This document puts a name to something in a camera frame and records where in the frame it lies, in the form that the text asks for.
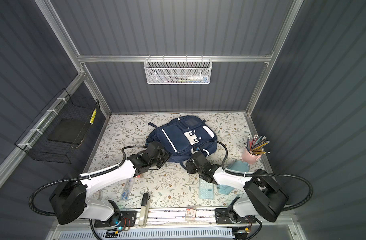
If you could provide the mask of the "light blue calculator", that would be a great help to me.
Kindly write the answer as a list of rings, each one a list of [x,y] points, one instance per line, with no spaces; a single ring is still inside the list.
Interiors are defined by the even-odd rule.
[[[215,196],[214,184],[208,183],[203,179],[199,181],[199,198],[205,200],[213,200]]]

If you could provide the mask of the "teal pencil case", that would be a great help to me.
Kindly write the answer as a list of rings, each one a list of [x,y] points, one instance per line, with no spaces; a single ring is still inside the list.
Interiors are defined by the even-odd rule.
[[[248,173],[250,171],[250,165],[247,162],[238,160],[233,162],[232,164],[229,164],[227,166],[227,169],[233,172]]]

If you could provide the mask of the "navy blue student backpack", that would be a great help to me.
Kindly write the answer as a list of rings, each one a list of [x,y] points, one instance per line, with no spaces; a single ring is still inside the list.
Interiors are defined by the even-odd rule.
[[[217,151],[217,135],[197,116],[177,117],[160,127],[149,125],[155,129],[147,137],[146,145],[161,143],[170,155],[168,161],[179,163],[184,169],[194,152],[202,151],[207,157]]]

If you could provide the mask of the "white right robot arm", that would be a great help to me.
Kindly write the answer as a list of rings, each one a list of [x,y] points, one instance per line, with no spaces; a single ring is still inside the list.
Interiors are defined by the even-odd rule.
[[[186,170],[189,174],[198,174],[209,184],[225,185],[245,192],[245,198],[236,197],[228,206],[227,216],[234,223],[255,215],[273,223],[284,211],[289,199],[273,176],[264,170],[236,172],[210,163],[202,152],[192,155],[186,163]]]

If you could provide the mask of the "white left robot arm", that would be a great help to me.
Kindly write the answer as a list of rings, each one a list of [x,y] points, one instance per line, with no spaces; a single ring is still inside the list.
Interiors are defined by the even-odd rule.
[[[159,142],[151,142],[145,150],[132,154],[120,164],[100,171],[81,174],[80,180],[69,180],[57,184],[50,203],[61,225],[78,219],[107,222],[109,226],[122,224],[123,215],[114,201],[99,201],[93,194],[116,182],[134,178],[150,170],[158,170],[170,158],[170,154]]]

